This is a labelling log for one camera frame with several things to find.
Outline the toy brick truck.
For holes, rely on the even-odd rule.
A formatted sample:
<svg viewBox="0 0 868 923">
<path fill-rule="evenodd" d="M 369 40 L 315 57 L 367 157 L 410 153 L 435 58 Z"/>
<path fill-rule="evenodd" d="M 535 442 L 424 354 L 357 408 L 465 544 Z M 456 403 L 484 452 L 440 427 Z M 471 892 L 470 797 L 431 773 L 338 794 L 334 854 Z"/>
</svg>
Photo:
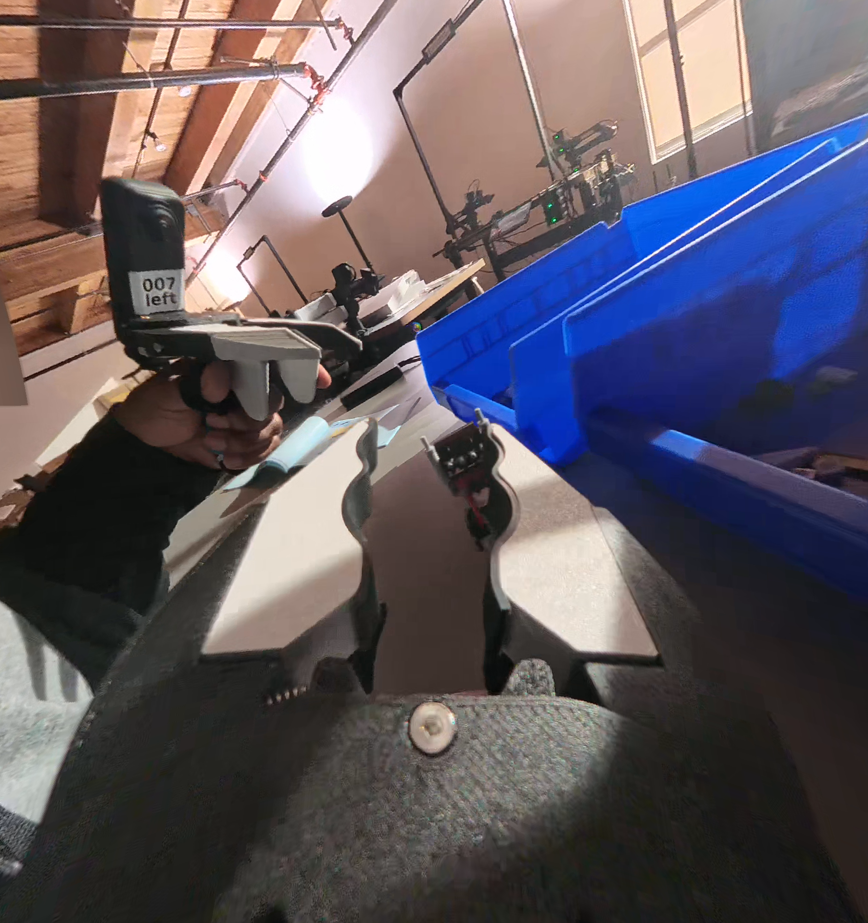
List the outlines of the toy brick truck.
<svg viewBox="0 0 868 923">
<path fill-rule="evenodd" d="M 513 519 L 511 490 L 499 475 L 504 449 L 481 408 L 474 420 L 435 443 L 421 439 L 428 461 L 451 495 L 463 503 L 467 531 L 476 547 L 491 551 Z"/>
</svg>

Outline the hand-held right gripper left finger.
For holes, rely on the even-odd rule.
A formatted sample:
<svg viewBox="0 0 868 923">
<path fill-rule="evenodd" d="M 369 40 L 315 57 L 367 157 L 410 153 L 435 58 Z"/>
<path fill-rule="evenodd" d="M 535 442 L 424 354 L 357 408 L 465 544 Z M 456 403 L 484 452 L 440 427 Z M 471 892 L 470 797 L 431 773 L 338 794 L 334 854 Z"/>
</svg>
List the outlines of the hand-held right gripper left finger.
<svg viewBox="0 0 868 923">
<path fill-rule="evenodd" d="M 378 427 L 363 417 L 266 494 L 202 642 L 205 662 L 262 660 L 275 689 L 313 684 L 318 666 L 344 663 L 373 691 L 386 621 L 365 537 Z"/>
</svg>

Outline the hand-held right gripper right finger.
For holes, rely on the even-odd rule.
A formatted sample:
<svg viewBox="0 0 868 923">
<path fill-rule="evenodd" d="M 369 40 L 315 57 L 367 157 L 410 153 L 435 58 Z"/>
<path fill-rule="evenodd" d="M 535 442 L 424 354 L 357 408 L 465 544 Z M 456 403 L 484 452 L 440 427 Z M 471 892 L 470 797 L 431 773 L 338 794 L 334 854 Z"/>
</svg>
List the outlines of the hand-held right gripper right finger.
<svg viewBox="0 0 868 923">
<path fill-rule="evenodd" d="M 660 652 L 598 512 L 502 426 L 477 423 L 487 485 L 477 525 L 488 556 L 486 689 L 540 660 L 558 694 L 586 693 L 588 664 L 649 667 Z"/>
</svg>

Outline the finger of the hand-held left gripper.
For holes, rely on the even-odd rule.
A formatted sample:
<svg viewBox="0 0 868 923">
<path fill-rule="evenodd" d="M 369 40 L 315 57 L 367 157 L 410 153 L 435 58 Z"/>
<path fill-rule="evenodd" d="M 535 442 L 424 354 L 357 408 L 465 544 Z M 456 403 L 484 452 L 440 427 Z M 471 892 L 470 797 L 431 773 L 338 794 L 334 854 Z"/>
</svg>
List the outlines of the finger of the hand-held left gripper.
<svg viewBox="0 0 868 923">
<path fill-rule="evenodd" d="M 321 348 L 288 327 L 220 329 L 210 334 L 216 357 L 226 361 L 293 361 L 321 358 Z"/>
</svg>

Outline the black light stand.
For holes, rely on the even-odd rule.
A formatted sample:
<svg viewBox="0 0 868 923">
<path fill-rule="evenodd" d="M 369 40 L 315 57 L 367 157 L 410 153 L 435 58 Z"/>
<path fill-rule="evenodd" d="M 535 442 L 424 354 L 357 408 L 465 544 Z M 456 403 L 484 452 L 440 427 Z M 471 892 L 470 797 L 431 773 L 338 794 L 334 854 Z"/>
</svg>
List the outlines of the black light stand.
<svg viewBox="0 0 868 923">
<path fill-rule="evenodd" d="M 358 239 L 358 237 L 357 237 L 357 235 L 356 235 L 356 233 L 355 233 L 355 231 L 354 231 L 354 229 L 353 229 L 353 227 L 352 227 L 352 225 L 351 225 L 351 223 L 350 223 L 350 221 L 348 220 L 348 217 L 347 217 L 347 215 L 346 215 L 346 210 L 347 210 L 348 207 L 351 205 L 352 201 L 353 201 L 353 197 L 347 195 L 347 196 L 344 196 L 344 197 L 342 197 L 342 198 L 336 200 L 335 202 L 330 203 L 330 204 L 327 205 L 327 206 L 324 208 L 324 210 L 322 211 L 322 217 L 323 217 L 323 218 L 331 218 L 331 217 L 337 216 L 337 217 L 340 218 L 340 221 L 342 222 L 342 224 L 343 224 L 343 226 L 344 226 L 344 228 L 345 228 L 345 230 L 346 230 L 348 236 L 349 236 L 350 239 L 352 240 L 352 243 L 353 243 L 354 247 L 356 248 L 357 253 L 359 253 L 359 256 L 360 256 L 361 259 L 363 260 L 364 267 L 365 267 L 370 273 L 376 275 L 376 270 L 375 270 L 375 268 L 374 268 L 374 266 L 373 266 L 373 263 L 372 263 L 372 261 L 370 260 L 369 256 L 367 255 L 367 253 L 366 253 L 366 251 L 365 251 L 363 245 L 361 244 L 360 240 Z"/>
</svg>

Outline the black metal frame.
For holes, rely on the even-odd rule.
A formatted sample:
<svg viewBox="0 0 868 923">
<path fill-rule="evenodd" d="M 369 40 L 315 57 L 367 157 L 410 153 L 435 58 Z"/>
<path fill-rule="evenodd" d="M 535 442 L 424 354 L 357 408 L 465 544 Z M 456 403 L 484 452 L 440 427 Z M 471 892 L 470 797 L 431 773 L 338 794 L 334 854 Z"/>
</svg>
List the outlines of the black metal frame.
<svg viewBox="0 0 868 923">
<path fill-rule="evenodd" d="M 428 185 L 435 196 L 440 212 L 445 220 L 447 232 L 452 239 L 457 239 L 458 237 L 458 226 L 456 225 L 452 212 L 450 212 L 446 202 L 443 199 L 438 183 L 430 167 L 430 163 L 428 162 L 428 158 L 424 152 L 414 124 L 409 116 L 406 104 L 404 102 L 404 92 L 407 86 L 417 77 L 417 75 L 419 75 L 426 66 L 432 63 L 436 57 L 444 51 L 448 44 L 456 38 L 456 35 L 458 34 L 461 27 L 482 5 L 482 1 L 467 2 L 455 17 L 449 18 L 435 33 L 435 35 L 430 40 L 428 40 L 427 44 L 422 49 L 421 58 L 418 63 L 409 71 L 403 80 L 394 87 L 392 92 L 396 105 L 398 106 L 400 114 L 403 118 L 405 127 L 408 130 L 410 140 L 415 149 L 415 153 L 421 163 L 421 167 L 424 170 L 426 178 L 428 179 Z M 549 132 L 543 117 L 543 109 L 538 96 L 536 83 L 532 75 L 531 65 L 522 41 L 522 35 L 519 21 L 516 15 L 516 10 L 513 6 L 513 2 L 511 1 L 502 1 L 501 5 L 508 23 L 511 42 L 519 62 L 520 74 L 523 79 L 527 98 L 529 100 L 539 142 L 543 150 L 543 155 L 547 160 L 547 170 L 550 173 L 551 179 L 554 180 L 555 173 L 559 170 L 559 168 L 556 167 L 555 154 L 552 152 L 552 149 L 548 143 Z"/>
</svg>

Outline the wooden board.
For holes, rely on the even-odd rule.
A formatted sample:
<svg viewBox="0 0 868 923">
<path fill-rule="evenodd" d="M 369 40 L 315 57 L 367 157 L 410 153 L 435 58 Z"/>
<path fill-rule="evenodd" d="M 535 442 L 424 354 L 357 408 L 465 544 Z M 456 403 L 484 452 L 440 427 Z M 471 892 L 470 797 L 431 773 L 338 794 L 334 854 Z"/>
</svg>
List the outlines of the wooden board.
<svg viewBox="0 0 868 923">
<path fill-rule="evenodd" d="M 366 324 L 367 342 L 380 340 L 393 332 L 420 321 L 459 294 L 463 293 L 465 286 L 476 278 L 477 274 L 484 271 L 486 260 L 478 259 L 473 263 L 464 265 L 432 283 L 426 283 L 423 290 L 419 290 L 408 302 L 383 318 L 378 324 Z"/>
</svg>

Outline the toy brick instruction booklet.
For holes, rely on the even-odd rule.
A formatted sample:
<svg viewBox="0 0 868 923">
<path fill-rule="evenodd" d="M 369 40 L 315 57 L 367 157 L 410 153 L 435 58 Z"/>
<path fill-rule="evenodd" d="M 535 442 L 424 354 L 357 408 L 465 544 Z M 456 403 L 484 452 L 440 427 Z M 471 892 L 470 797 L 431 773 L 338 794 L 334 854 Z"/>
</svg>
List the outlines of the toy brick instruction booklet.
<svg viewBox="0 0 868 923">
<path fill-rule="evenodd" d="M 231 478 L 220 487 L 223 493 L 242 489 L 269 489 L 285 483 L 313 459 L 361 422 L 377 424 L 377 448 L 386 447 L 414 411 L 417 401 L 403 401 L 391 407 L 358 417 L 329 422 L 317 415 L 309 417 L 286 437 L 266 461 Z"/>
</svg>

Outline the person's grey sweatshirt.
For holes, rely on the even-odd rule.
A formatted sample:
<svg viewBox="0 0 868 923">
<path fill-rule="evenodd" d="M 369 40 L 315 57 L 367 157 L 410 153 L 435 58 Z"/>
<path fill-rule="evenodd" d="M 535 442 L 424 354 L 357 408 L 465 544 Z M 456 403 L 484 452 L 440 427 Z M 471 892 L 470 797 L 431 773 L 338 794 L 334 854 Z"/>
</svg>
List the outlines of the person's grey sweatshirt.
<svg viewBox="0 0 868 923">
<path fill-rule="evenodd" d="M 40 824 L 93 693 L 78 670 L 0 601 L 0 805 Z"/>
</svg>

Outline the person's left hand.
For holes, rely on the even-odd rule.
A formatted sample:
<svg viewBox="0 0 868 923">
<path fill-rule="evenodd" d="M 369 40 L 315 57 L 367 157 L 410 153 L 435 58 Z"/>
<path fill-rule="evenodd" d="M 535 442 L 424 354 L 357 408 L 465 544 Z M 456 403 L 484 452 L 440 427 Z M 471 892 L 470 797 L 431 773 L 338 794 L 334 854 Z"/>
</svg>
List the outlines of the person's left hand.
<svg viewBox="0 0 868 923">
<path fill-rule="evenodd" d="M 138 386 L 116 406 L 113 417 L 147 445 L 212 470 L 241 472 L 263 462 L 280 443 L 283 393 L 271 391 L 269 414 L 261 419 L 242 409 L 204 414 L 187 405 L 181 392 L 184 379 L 197 371 L 202 400 L 217 404 L 229 397 L 229 363 L 216 360 L 202 367 L 178 360 Z"/>
</svg>

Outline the bright window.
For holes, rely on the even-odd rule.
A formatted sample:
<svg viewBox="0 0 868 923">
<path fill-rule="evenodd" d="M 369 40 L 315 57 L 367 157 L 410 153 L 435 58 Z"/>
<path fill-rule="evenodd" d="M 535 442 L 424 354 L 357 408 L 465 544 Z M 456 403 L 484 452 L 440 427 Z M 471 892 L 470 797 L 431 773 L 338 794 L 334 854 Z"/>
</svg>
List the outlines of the bright window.
<svg viewBox="0 0 868 923">
<path fill-rule="evenodd" d="M 751 83 L 741 5 L 736 1 L 622 3 L 651 161 L 685 149 L 678 78 L 668 22 L 673 21 L 692 141 L 751 114 Z"/>
</svg>

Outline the loose toy pieces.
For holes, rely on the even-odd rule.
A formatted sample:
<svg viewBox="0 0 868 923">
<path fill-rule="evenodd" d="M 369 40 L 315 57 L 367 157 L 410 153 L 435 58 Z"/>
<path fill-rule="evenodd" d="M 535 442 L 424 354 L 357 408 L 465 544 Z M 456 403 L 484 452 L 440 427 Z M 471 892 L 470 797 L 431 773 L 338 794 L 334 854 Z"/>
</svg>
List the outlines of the loose toy pieces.
<svg viewBox="0 0 868 923">
<path fill-rule="evenodd" d="M 756 461 L 868 500 L 868 458 L 817 447 L 763 453 Z"/>
</svg>

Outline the blue plastic bin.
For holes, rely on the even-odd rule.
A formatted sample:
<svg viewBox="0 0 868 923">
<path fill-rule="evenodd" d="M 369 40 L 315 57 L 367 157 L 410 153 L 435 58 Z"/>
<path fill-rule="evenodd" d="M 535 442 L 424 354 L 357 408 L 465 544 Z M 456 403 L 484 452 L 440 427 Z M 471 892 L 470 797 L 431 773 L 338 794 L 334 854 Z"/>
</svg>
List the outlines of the blue plastic bin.
<svg viewBox="0 0 868 923">
<path fill-rule="evenodd" d="M 551 465 L 586 449 L 565 317 L 866 139 L 868 113 L 629 204 L 418 334 L 428 386 L 465 421 L 481 409 Z"/>
<path fill-rule="evenodd" d="M 868 603 L 868 498 L 763 460 L 868 460 L 868 138 L 582 303 L 562 409 L 528 448 L 586 450 Z"/>
</svg>

